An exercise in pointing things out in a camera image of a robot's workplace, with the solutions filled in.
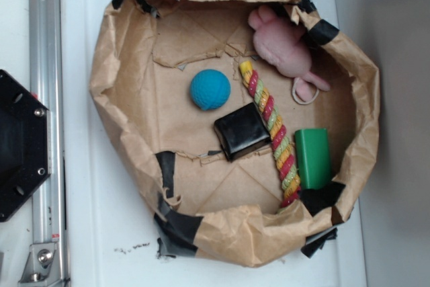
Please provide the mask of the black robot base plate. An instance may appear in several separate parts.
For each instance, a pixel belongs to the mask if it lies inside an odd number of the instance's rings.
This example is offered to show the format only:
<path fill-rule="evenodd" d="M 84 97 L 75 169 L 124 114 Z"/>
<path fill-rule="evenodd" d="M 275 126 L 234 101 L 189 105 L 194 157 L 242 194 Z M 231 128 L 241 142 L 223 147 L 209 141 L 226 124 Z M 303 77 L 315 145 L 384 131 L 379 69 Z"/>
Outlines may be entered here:
<path fill-rule="evenodd" d="M 7 222 L 50 175 L 49 110 L 1 71 L 1 222 Z"/>

